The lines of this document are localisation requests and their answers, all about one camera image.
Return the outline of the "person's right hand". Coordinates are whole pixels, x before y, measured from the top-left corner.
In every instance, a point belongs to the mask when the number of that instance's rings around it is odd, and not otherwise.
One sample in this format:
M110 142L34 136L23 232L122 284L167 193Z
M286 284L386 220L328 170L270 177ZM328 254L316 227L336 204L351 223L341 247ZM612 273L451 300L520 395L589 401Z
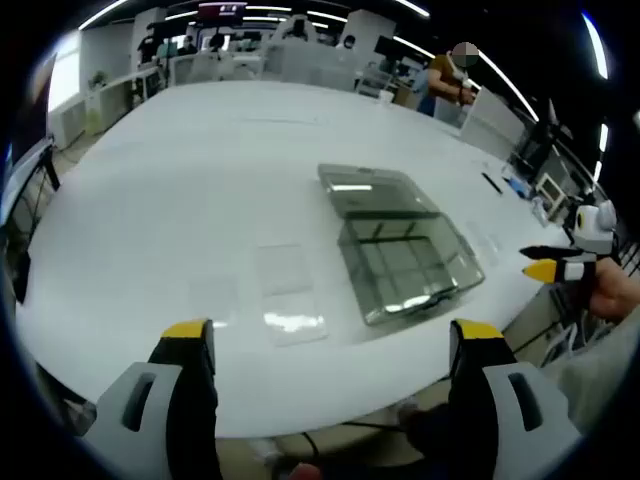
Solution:
M620 323L639 305L639 283L611 258L596 262L589 311L605 321Z

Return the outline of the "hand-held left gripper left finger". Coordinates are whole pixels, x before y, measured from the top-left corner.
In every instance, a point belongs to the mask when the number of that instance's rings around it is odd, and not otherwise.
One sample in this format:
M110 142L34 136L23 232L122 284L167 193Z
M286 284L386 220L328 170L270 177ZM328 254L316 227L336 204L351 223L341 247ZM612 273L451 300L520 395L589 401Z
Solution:
M101 395L83 441L116 479L219 479L214 327L180 322Z

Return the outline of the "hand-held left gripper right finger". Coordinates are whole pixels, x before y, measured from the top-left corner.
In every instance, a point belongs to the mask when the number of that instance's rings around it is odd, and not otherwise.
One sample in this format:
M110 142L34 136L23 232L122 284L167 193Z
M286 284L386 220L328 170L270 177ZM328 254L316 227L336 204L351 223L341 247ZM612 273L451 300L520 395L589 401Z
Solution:
M493 325L450 324L452 479L544 479L579 442L566 396Z

